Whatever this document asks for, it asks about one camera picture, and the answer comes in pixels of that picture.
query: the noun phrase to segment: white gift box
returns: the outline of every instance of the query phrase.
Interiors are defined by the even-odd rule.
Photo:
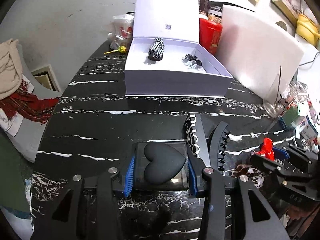
[[[148,59],[155,37],[163,59]],[[181,58],[195,55],[205,71],[189,69]],[[198,0],[137,0],[133,40],[124,68],[126,96],[223,97],[233,80],[199,44]]]

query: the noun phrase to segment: black marble table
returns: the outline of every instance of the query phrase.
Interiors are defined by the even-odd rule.
[[[251,175],[265,195],[272,188],[268,176],[249,165],[252,150],[265,137],[277,146],[293,133],[272,126],[262,100],[234,80],[225,98],[125,97],[126,55],[108,51],[102,44],[84,63],[60,98],[47,124],[32,176],[32,222],[35,228],[75,174],[83,178],[102,173],[132,155],[139,141],[184,141],[188,112],[200,112],[206,136],[220,121],[229,124],[225,175]],[[95,196],[88,195],[94,211]],[[132,193],[119,199],[124,239],[197,239],[203,199],[187,191]],[[226,239],[230,238],[230,198],[226,196]],[[94,232],[94,212],[91,231]]]

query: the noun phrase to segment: blue object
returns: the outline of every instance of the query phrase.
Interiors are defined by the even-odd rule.
[[[289,159],[289,154],[286,150],[277,147],[273,147],[272,150],[276,159],[281,161]]]
[[[127,174],[125,175],[125,183],[123,194],[125,197],[128,197],[133,188],[133,171],[134,171],[134,156],[129,164]]]
[[[190,162],[188,162],[188,166],[189,166],[190,190],[191,190],[192,194],[195,196],[198,193],[196,174],[195,174]]]

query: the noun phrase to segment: open box lid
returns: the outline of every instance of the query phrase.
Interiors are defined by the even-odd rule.
[[[198,0],[137,0],[133,37],[199,43]]]

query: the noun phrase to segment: yellow lollipop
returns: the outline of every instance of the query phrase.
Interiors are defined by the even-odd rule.
[[[113,50],[113,51],[109,51],[109,52],[105,52],[104,54],[108,54],[108,53],[112,53],[112,52],[120,52],[120,53],[126,53],[127,52],[127,48],[125,46],[121,46],[119,47],[119,49]]]

